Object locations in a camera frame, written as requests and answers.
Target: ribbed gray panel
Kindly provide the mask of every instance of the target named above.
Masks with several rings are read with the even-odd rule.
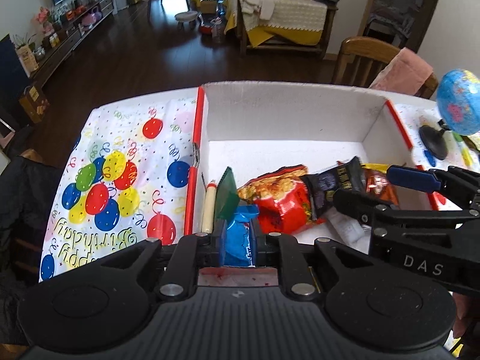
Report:
[[[335,332],[314,304],[290,300],[278,287],[199,287],[184,302],[163,304],[145,330],[114,349],[65,355],[33,347],[22,359],[441,360],[452,357],[441,347],[408,356],[360,347]]]

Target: door frame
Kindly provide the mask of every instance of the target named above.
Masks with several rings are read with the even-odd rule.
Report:
[[[423,38],[430,26],[431,18],[434,15],[435,8],[437,7],[438,0],[424,0],[425,3],[418,12],[417,17],[412,25],[412,31],[408,41],[406,42],[405,47],[408,47],[410,50],[417,52],[422,44]],[[363,12],[362,21],[360,22],[360,27],[358,29],[358,36],[363,35],[365,26],[367,24],[368,16],[370,15],[371,6],[373,5],[374,0],[367,0],[365,10]]]

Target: black globe base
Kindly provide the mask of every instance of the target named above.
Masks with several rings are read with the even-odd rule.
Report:
[[[443,139],[443,133],[446,130],[437,130],[430,126],[422,126],[418,129],[420,138],[425,147],[434,157],[440,161],[447,157],[448,150],[445,139]]]

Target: green balloon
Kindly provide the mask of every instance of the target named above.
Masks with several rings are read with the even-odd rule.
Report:
[[[89,163],[87,166],[84,166],[82,169],[80,169],[80,172],[78,172],[77,176],[77,189],[82,192],[87,191],[88,188],[92,186],[96,173],[97,169],[92,163]]]

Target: dark wood floor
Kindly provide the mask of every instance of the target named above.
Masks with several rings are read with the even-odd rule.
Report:
[[[102,22],[44,86],[51,107],[30,139],[45,163],[64,168],[92,109],[117,100],[211,81],[267,80],[329,83],[334,63],[304,52],[250,51],[239,55],[231,35],[223,45],[197,29],[177,30],[185,0],[156,0]]]

